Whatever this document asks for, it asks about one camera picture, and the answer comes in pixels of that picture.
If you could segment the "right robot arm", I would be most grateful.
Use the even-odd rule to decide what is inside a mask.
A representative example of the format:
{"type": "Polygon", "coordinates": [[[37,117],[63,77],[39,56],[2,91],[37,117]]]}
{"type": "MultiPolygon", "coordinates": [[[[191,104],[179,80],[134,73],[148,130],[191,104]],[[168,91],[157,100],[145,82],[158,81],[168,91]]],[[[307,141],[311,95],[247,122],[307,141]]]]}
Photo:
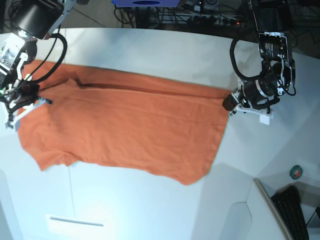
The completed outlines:
{"type": "Polygon", "coordinates": [[[22,0],[12,17],[14,31],[0,48],[0,101],[6,107],[23,107],[37,101],[39,83],[47,80],[61,65],[67,53],[67,41],[59,26],[72,10],[74,0],[22,0]],[[44,76],[23,78],[25,65],[37,55],[37,41],[60,40],[63,50],[58,61],[44,76]]]}

